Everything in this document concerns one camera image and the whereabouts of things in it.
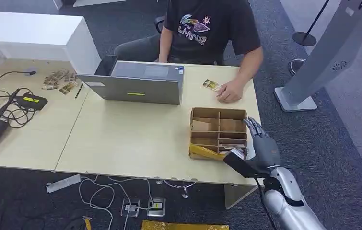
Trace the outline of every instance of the chair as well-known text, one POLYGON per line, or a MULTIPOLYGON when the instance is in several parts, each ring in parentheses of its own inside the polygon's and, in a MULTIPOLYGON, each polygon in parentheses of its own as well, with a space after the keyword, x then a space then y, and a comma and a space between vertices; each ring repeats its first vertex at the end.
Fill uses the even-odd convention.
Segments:
MULTIPOLYGON (((154 20, 155 28, 159 33, 163 30, 163 22, 165 22, 165 16, 158 17, 154 20)), ((224 66, 223 54, 216 58, 215 63, 218 66, 224 66)))

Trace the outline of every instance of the silver robotic arm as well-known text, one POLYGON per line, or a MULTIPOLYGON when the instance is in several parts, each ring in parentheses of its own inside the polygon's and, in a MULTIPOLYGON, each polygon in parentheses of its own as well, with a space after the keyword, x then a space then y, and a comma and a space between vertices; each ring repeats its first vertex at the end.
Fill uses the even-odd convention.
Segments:
POLYGON ((244 122, 253 138, 256 156, 248 160, 231 152, 223 161, 244 177, 264 178, 265 206, 286 230, 325 230, 291 171, 281 166, 276 142, 254 119, 249 117, 244 122))

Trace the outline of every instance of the person's arm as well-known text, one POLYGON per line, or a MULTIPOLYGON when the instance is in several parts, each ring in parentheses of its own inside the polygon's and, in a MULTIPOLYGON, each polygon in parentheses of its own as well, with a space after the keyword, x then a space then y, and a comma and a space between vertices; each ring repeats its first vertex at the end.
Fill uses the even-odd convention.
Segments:
POLYGON ((171 50, 172 44, 172 31, 168 30, 165 26, 161 32, 160 39, 160 55, 158 57, 158 62, 166 63, 168 62, 169 51, 171 50))
POLYGON ((220 102, 230 103, 242 99, 245 85, 254 77, 263 62, 263 48, 248 52, 240 66, 237 76, 222 85, 218 92, 220 102))
POLYGON ((246 0, 235 0, 230 11, 229 34, 236 55, 245 57, 237 76, 224 84, 218 100, 230 103, 243 97, 245 85, 257 73, 263 61, 263 49, 258 36, 253 11, 246 0))

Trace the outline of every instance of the laptop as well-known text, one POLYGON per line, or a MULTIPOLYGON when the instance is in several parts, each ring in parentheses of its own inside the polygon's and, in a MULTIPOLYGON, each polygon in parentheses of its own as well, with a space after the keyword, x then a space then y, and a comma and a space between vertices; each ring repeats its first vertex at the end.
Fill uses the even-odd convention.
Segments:
POLYGON ((181 104, 183 66, 118 61, 110 76, 77 76, 106 100, 181 104))

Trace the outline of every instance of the cardboard divider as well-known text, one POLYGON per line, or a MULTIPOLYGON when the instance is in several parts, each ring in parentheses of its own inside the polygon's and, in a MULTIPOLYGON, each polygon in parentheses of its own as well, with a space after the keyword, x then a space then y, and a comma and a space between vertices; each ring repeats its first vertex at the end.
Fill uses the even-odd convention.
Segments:
MULTIPOLYGON (((229 151, 224 145, 247 147, 247 129, 243 122, 245 110, 193 108, 191 112, 191 144, 205 147, 214 154, 229 151)), ((194 159, 209 159, 189 153, 194 159)))

